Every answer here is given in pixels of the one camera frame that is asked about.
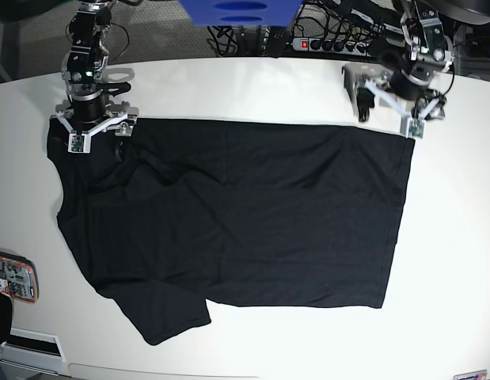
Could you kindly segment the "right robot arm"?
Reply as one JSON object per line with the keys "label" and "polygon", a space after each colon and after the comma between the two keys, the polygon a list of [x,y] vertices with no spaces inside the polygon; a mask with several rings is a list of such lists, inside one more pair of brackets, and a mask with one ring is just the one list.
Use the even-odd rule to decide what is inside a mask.
{"label": "right robot arm", "polygon": [[105,69],[111,53],[104,40],[112,22],[114,1],[80,1],[70,21],[70,50],[61,66],[66,86],[67,105],[59,105],[51,121],[63,127],[67,150],[71,154],[88,154],[94,137],[112,131],[117,138],[115,157],[123,160],[123,139],[132,136],[139,110],[129,103],[116,104],[113,97],[128,93],[127,81],[111,81]]}

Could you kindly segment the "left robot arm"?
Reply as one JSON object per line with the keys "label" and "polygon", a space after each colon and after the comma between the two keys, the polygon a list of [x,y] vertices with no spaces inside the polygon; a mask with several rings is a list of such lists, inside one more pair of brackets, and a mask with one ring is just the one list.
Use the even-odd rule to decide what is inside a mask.
{"label": "left robot arm", "polygon": [[376,100],[401,117],[421,124],[445,118],[446,91],[431,88],[453,62],[453,47],[443,31],[439,13],[421,1],[403,1],[400,27],[404,47],[388,47],[375,64],[348,63],[342,67],[355,116],[366,123]]}

